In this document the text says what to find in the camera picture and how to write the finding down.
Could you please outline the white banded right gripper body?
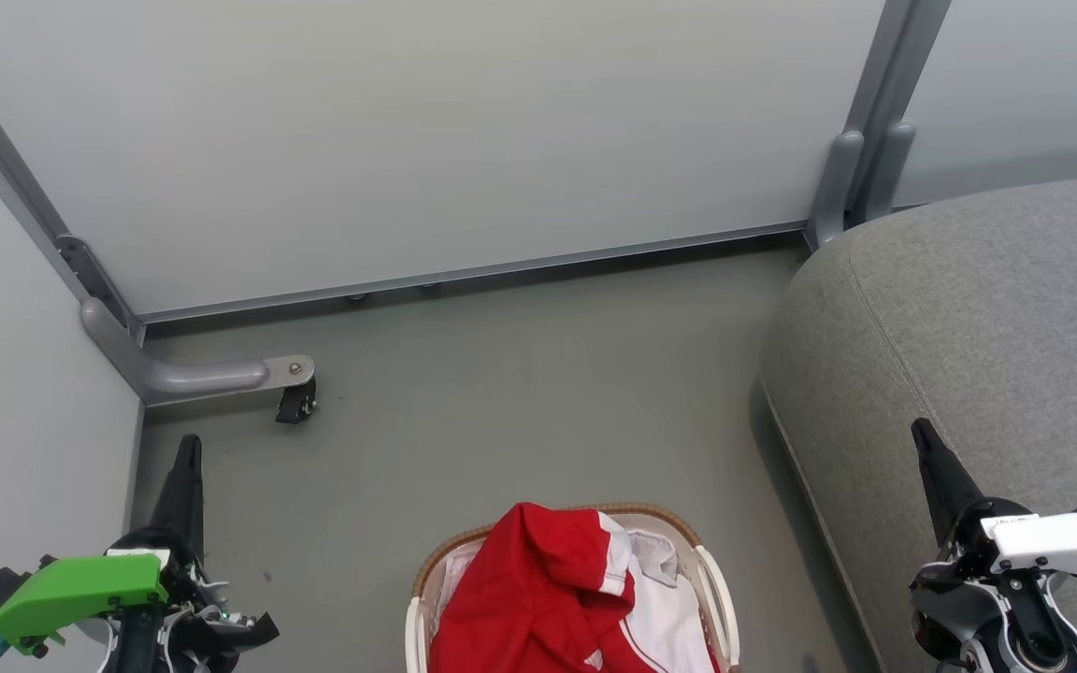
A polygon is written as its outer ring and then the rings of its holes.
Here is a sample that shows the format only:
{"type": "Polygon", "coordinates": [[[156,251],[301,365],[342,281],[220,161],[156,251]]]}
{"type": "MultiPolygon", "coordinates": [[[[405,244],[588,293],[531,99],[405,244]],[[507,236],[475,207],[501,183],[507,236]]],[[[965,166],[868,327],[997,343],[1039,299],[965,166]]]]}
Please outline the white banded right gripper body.
{"type": "Polygon", "coordinates": [[[1039,515],[985,497],[966,508],[935,562],[940,581],[1001,585],[1077,578],[1077,511],[1039,515]]]}

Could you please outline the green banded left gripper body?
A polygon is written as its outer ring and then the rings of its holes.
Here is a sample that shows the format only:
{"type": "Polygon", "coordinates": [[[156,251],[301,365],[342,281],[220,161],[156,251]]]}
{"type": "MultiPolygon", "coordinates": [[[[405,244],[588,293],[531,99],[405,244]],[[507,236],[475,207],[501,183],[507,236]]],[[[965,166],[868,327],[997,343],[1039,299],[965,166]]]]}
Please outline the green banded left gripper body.
{"type": "Polygon", "coordinates": [[[230,672],[280,635],[269,614],[228,608],[222,581],[179,534],[137,529],[101,555],[0,569],[0,659],[42,659],[78,626],[104,643],[103,672],[230,672]]]}

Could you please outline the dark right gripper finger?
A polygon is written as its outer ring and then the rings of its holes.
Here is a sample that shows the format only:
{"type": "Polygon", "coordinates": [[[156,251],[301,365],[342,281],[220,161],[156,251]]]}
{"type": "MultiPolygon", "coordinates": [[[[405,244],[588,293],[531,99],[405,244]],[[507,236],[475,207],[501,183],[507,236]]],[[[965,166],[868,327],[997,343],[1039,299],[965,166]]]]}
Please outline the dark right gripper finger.
{"type": "Polygon", "coordinates": [[[911,434],[925,502],[931,511],[933,537],[941,546],[956,528],[963,511],[982,501],[983,491],[952,449],[945,446],[931,419],[915,419],[911,425],[911,434]]]}

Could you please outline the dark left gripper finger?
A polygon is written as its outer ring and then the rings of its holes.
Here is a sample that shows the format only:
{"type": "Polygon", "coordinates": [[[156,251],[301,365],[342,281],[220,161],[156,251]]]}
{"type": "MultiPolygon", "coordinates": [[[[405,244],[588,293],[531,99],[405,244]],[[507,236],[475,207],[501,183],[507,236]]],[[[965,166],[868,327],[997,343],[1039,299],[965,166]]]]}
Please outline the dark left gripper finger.
{"type": "Polygon", "coordinates": [[[168,469],[155,502],[151,525],[179,534],[188,550],[204,550],[202,441],[188,434],[180,439],[174,464],[168,469]]]}

